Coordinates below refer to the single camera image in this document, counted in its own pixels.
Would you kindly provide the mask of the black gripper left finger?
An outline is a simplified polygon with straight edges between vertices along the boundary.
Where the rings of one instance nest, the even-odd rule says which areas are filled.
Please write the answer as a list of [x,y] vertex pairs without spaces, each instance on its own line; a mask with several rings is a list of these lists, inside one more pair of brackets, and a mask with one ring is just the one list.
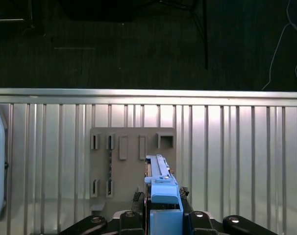
[[62,230],[61,235],[144,235],[144,195],[134,193],[131,210],[118,211],[110,221],[90,215]]

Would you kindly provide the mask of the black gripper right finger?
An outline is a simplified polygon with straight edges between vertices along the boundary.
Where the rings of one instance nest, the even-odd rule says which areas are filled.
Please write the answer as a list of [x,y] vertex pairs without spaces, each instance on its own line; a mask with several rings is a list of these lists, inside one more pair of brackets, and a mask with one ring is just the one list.
[[185,235],[276,235],[276,233],[239,215],[229,215],[222,222],[207,211],[195,211],[188,201],[187,187],[179,190],[183,205]]

